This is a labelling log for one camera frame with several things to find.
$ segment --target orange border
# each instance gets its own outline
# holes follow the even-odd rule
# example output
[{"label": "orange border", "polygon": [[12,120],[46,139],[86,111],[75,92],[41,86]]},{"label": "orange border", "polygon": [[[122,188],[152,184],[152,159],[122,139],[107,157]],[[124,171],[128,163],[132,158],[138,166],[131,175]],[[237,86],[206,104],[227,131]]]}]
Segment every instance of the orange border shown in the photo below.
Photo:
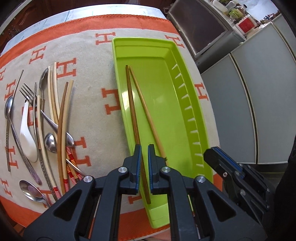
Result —
[{"label": "orange border", "polygon": [[[149,29],[178,34],[177,30],[170,21],[155,17],[136,15],[102,15],[81,18],[44,29],[18,43],[0,57],[0,69],[24,52],[59,37],[87,30],[113,28]],[[222,189],[221,180],[222,179],[220,177],[214,175],[214,184]],[[25,227],[41,215],[40,213],[21,207],[1,196],[0,201],[11,219]],[[168,227],[169,225],[158,229],[151,228],[145,209],[140,209],[120,215],[118,236],[120,241],[130,240],[159,232],[167,229]]]},{"label": "orange border", "polygon": [[75,19],[46,28],[15,45],[0,57],[0,69],[24,52],[62,36],[87,30],[139,28],[178,34],[169,20],[148,16],[110,14]]}]

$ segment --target metal screw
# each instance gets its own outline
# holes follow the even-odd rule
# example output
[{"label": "metal screw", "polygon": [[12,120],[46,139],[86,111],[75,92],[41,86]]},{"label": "metal screw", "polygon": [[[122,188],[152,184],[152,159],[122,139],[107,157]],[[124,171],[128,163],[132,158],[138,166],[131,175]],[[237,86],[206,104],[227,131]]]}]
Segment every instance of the metal screw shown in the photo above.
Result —
[{"label": "metal screw", "polygon": [[242,196],[245,196],[245,195],[246,195],[246,192],[244,191],[244,189],[241,189],[239,193],[240,193]]},{"label": "metal screw", "polygon": [[90,183],[92,181],[92,176],[85,176],[83,178],[83,181],[86,182],[86,183]]},{"label": "metal screw", "polygon": [[205,177],[204,177],[204,176],[197,176],[197,177],[196,177],[196,180],[197,180],[199,183],[204,183],[204,182],[205,182]]},{"label": "metal screw", "polygon": [[118,168],[118,171],[120,173],[126,173],[128,171],[128,169],[126,167],[120,167],[120,168]]},{"label": "metal screw", "polygon": [[161,171],[164,173],[168,173],[168,172],[170,172],[170,168],[169,167],[162,167]]}]

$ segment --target green tray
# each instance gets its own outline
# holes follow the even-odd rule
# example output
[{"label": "green tray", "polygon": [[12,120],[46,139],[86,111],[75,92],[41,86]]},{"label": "green tray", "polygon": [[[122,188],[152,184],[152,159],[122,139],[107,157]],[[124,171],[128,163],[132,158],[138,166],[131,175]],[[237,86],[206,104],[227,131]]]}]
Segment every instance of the green tray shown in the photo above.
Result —
[{"label": "green tray", "polygon": [[[203,160],[203,153],[209,148],[209,144],[202,109],[176,44],[160,39],[118,37],[112,40],[112,48],[130,154],[133,154],[135,139],[128,102],[126,65],[133,68],[170,167],[184,176],[194,178],[204,175],[213,181],[212,169]],[[160,154],[132,76],[131,85],[149,180],[148,145],[154,144],[156,154]],[[143,190],[140,183],[140,192],[143,193]],[[142,197],[151,226],[159,228],[168,224],[166,195],[150,194],[151,204],[146,203],[144,195]]]}]

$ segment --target white ceramic spoon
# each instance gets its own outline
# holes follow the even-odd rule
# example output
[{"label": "white ceramic spoon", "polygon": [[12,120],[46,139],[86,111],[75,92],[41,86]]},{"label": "white ceramic spoon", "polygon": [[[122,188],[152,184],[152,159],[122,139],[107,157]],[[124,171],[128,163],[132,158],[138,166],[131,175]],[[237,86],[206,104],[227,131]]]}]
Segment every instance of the white ceramic spoon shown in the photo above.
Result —
[{"label": "white ceramic spoon", "polygon": [[28,127],[28,110],[29,102],[25,100],[24,110],[22,113],[22,123],[20,125],[20,144],[29,161],[36,162],[38,157],[37,148]]}]

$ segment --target fork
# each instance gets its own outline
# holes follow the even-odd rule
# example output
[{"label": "fork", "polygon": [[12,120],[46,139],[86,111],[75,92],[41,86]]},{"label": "fork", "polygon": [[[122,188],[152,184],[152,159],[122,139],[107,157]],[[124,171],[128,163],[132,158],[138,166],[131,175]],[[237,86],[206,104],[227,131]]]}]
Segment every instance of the fork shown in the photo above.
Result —
[{"label": "fork", "polygon": [[[24,84],[22,86],[22,88],[20,89],[20,92],[22,93],[22,95],[25,97],[25,99],[31,104],[31,106],[34,106],[33,104],[33,96],[34,96],[34,92],[26,85]],[[43,115],[43,117],[46,119],[46,121],[48,122],[48,124],[51,126],[51,128],[55,131],[55,133],[57,133],[57,129],[58,129],[58,125],[53,122],[44,112],[43,110],[41,110],[41,114]],[[70,147],[74,147],[74,139],[73,137],[66,132],[66,143],[67,146]]]}]

